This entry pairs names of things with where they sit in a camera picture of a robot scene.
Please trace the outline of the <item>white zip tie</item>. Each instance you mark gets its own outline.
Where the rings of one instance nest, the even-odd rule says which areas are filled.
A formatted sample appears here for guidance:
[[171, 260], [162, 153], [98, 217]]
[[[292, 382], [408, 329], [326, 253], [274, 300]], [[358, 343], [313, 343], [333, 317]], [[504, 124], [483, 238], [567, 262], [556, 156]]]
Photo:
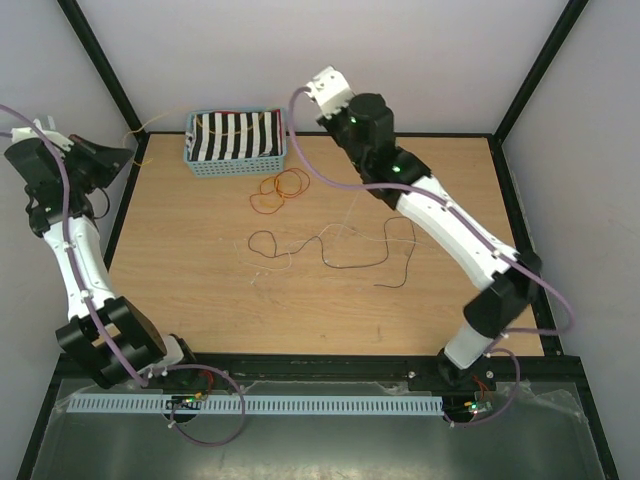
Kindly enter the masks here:
[[348, 220], [351, 217], [351, 214], [352, 214], [352, 212], [354, 210], [354, 207], [356, 205], [356, 202], [357, 202], [359, 196], [360, 196], [360, 193], [359, 192], [356, 193], [354, 198], [353, 198], [353, 200], [352, 200], [352, 202], [351, 202], [351, 204], [349, 205], [349, 208], [347, 209], [347, 212], [346, 212], [346, 214], [345, 214], [345, 216], [344, 216], [344, 218], [343, 218], [343, 220], [341, 222], [341, 226], [339, 227], [338, 233], [336, 235], [336, 240], [341, 236], [342, 232], [344, 231], [344, 228], [345, 228]]

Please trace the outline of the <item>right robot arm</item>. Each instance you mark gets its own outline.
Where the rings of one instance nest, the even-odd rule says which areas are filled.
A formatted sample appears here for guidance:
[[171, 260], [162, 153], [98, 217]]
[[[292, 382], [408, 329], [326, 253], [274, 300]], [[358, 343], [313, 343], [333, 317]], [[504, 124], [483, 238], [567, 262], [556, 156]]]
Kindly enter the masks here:
[[472, 366], [534, 300], [539, 257], [490, 234], [442, 187], [415, 154], [398, 146], [394, 115], [379, 94], [340, 93], [318, 103], [319, 125], [347, 154], [371, 194], [429, 234], [478, 289], [465, 321], [438, 354], [437, 376], [458, 389]]

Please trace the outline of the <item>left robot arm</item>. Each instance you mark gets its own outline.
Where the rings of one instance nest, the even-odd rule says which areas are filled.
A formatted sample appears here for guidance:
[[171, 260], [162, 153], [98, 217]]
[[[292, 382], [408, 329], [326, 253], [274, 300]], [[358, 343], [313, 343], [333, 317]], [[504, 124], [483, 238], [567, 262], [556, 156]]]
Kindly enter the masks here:
[[160, 369], [175, 386], [191, 386], [200, 364], [186, 343], [161, 335], [114, 292], [102, 258], [88, 196], [112, 183], [132, 151], [77, 135], [48, 137], [15, 134], [5, 157], [26, 182], [29, 226], [50, 247], [63, 277], [68, 323], [56, 332], [60, 347], [102, 388]]

